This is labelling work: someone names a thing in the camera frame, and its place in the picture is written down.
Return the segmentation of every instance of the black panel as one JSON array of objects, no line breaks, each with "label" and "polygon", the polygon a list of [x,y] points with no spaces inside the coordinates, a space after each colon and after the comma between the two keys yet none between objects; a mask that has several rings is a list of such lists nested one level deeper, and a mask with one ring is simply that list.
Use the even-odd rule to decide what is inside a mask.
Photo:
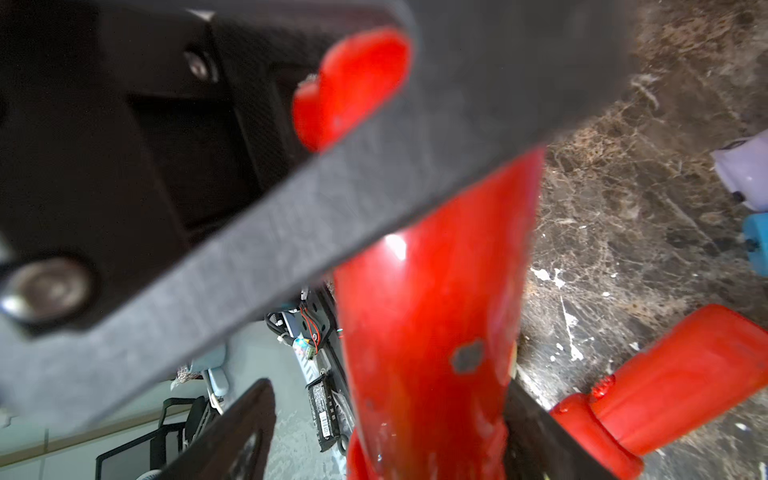
[{"label": "black panel", "polygon": [[155,98],[131,104],[188,230],[228,217],[256,199],[256,177],[229,104]]}]

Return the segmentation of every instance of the wall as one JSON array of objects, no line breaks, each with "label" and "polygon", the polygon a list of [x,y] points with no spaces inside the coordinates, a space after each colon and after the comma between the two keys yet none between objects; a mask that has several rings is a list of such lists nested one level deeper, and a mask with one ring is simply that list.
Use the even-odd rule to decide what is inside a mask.
[{"label": "wall", "polygon": [[[183,422],[187,413],[174,415],[166,423]],[[86,480],[95,478],[96,457],[157,429],[151,422],[122,432],[49,453],[26,462],[0,468],[0,480]]]},{"label": "wall", "polygon": [[[99,424],[94,425],[91,429],[83,429],[79,432],[67,432],[65,430],[53,428],[49,429],[48,442],[49,445],[54,446],[56,445],[56,442],[67,439],[72,435],[79,435],[145,415],[159,415],[163,406],[163,401],[171,396],[197,398],[198,396],[205,396],[206,394],[205,382],[203,380],[190,380],[182,383],[176,387],[173,392],[170,390],[170,381],[160,382],[147,390],[143,395],[117,410],[102,422],[99,422]],[[43,449],[45,432],[46,428],[34,419],[13,417],[11,425],[0,429],[0,465],[17,461],[18,458],[13,458],[14,452],[23,451],[23,458],[43,455],[45,453]],[[12,459],[3,462],[4,455],[9,455],[9,457],[6,458]]]}]

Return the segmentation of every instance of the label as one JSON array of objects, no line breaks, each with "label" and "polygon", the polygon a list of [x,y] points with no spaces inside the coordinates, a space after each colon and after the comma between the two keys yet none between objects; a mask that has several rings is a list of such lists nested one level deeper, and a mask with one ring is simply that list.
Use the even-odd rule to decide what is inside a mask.
[{"label": "label", "polygon": [[325,438],[329,438],[331,436],[331,429],[328,425],[328,414],[325,412],[320,412],[319,417],[320,417],[320,428],[323,429],[323,436]]}]

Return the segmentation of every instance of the black plastic piece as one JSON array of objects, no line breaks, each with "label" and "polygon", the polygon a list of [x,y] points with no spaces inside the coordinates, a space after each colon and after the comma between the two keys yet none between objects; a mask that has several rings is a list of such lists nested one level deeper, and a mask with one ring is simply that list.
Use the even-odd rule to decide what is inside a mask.
[{"label": "black plastic piece", "polygon": [[504,418],[507,480],[616,480],[515,380],[509,383]]},{"label": "black plastic piece", "polygon": [[312,419],[315,422],[320,451],[325,452],[336,444],[339,438],[339,420],[336,418],[336,404],[331,394],[328,377],[323,374],[306,386],[310,394]]}]

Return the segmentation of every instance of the white object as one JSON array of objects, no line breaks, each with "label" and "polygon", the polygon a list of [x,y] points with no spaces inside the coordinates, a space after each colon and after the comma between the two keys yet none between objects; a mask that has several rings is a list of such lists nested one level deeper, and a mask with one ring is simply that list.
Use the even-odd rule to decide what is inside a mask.
[{"label": "white object", "polygon": [[768,211],[768,130],[711,153],[715,171],[729,192],[750,210]]}]

